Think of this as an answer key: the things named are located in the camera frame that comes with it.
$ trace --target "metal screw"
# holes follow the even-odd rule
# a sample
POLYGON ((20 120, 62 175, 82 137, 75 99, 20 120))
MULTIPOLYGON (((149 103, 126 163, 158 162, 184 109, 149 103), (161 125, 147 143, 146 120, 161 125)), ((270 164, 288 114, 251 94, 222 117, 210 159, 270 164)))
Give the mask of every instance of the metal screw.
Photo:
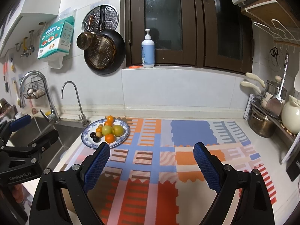
POLYGON ((260 171, 258 169, 253 169, 254 174, 259 175, 260 171))
POLYGON ((78 164, 74 164, 74 165, 72 166, 72 169, 73 169, 74 171, 78 170, 79 168, 80 168, 80 166, 79 166, 78 164))
POLYGON ((50 169, 49 168, 46 168, 45 170, 44 170, 44 174, 48 174, 50 172, 50 169))
POLYGON ((228 164, 224 165, 224 168, 225 168, 225 170, 227 170, 227 171, 231 171, 231 170, 232 170, 232 166, 230 166, 230 165, 228 165, 228 164))

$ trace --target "sink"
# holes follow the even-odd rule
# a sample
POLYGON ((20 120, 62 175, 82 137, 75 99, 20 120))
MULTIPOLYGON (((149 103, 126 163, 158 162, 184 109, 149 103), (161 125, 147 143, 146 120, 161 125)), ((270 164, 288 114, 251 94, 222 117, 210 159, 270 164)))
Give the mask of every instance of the sink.
POLYGON ((55 125, 49 124, 46 119, 33 117, 31 123, 13 133, 10 141, 14 146, 28 146, 41 132, 56 129, 59 139, 42 154, 40 163, 42 168, 54 170, 62 155, 74 141, 82 134, 84 127, 79 122, 61 120, 55 125))

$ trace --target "tissue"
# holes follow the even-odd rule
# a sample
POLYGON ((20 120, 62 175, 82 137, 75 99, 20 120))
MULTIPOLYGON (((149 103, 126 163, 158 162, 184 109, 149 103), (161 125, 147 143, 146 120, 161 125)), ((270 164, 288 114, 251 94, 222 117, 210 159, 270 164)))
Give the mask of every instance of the tissue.
POLYGON ((51 68, 60 69, 63 56, 69 54, 73 32, 73 16, 51 25, 41 36, 37 58, 47 61, 51 68))

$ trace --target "black scissors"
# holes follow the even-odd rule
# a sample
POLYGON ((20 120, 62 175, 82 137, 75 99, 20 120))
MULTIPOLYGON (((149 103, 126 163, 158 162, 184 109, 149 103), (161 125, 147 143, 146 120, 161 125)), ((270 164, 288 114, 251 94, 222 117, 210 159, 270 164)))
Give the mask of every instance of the black scissors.
POLYGON ((278 56, 278 49, 277 47, 273 47, 271 50, 271 56, 275 58, 277 66, 278 66, 278 61, 277 61, 277 56, 278 56))

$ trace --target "human hand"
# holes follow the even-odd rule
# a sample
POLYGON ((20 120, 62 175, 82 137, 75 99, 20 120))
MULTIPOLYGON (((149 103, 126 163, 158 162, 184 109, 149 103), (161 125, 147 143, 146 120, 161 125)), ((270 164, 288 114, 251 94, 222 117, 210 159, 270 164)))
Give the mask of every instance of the human hand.
POLYGON ((24 199, 22 184, 17 184, 12 190, 12 195, 16 199, 17 203, 21 203, 24 199))

